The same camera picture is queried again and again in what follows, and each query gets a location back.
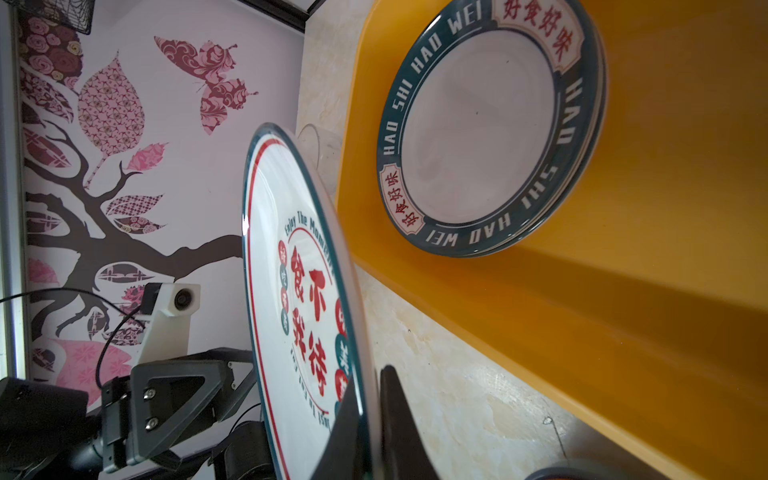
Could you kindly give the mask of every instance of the stack of plates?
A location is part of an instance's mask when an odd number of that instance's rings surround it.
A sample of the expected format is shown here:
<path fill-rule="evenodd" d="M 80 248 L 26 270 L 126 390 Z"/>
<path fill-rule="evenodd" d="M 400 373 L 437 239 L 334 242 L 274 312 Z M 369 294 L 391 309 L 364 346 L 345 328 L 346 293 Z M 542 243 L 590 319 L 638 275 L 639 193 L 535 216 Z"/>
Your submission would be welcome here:
<path fill-rule="evenodd" d="M 510 247 L 562 203 L 601 127 L 606 67 L 576 0 L 455 0 L 389 91 L 377 174 L 392 223 L 422 250 Z"/>

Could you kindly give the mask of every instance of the plate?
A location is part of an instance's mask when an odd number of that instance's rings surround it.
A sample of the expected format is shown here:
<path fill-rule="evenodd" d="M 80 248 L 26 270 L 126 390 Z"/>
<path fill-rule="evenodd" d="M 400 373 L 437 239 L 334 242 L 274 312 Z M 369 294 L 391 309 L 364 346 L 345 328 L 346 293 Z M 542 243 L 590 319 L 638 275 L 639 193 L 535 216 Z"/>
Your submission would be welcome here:
<path fill-rule="evenodd" d="M 276 470 L 286 480 L 310 478 L 351 379 L 372 468 L 381 439 L 376 374 L 331 200 L 293 137 L 275 124 L 253 136 L 244 192 L 248 312 Z"/>
<path fill-rule="evenodd" d="M 438 255 L 516 243 L 583 171 L 604 84 L 600 39 L 578 2 L 451 2 L 385 103 L 377 174 L 390 220 Z"/>

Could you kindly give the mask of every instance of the metal bolt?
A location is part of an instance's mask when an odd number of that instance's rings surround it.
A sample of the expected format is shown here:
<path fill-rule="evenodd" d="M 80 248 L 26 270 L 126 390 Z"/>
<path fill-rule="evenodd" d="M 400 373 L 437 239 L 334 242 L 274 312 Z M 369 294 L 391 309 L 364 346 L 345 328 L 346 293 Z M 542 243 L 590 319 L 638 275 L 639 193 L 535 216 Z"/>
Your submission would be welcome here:
<path fill-rule="evenodd" d="M 160 420 L 158 420 L 157 417 L 152 417 L 151 419 L 147 420 L 147 426 L 145 428 L 149 432 L 150 430 L 154 430 L 159 423 Z"/>

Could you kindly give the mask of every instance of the butterfly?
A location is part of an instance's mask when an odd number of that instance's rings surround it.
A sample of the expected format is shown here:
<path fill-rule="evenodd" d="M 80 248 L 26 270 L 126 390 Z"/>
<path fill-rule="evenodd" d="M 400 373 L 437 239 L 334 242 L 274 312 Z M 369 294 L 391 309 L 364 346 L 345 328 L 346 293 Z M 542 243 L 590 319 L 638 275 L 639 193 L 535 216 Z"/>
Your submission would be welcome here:
<path fill-rule="evenodd" d="M 174 65 L 205 81 L 205 90 L 200 99 L 200 119 L 203 129 L 209 135 L 227 119 L 228 108 L 240 110 L 249 95 L 259 94 L 257 91 L 249 93 L 239 78 L 226 79 L 225 73 L 236 65 L 230 50 L 237 47 L 237 44 L 221 48 L 209 40 L 198 51 L 186 41 L 155 37 L 154 42 Z"/>

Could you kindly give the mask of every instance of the plate center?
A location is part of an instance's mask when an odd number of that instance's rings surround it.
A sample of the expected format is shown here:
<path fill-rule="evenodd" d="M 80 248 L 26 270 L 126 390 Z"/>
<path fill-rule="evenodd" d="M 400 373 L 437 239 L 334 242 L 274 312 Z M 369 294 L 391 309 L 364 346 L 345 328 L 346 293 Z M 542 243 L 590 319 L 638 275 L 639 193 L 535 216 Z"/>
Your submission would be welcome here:
<path fill-rule="evenodd" d="M 457 45 L 424 80 L 406 120 L 402 175 L 415 205 L 466 223 L 525 184 L 554 121 L 549 63 L 529 38 L 490 31 Z"/>

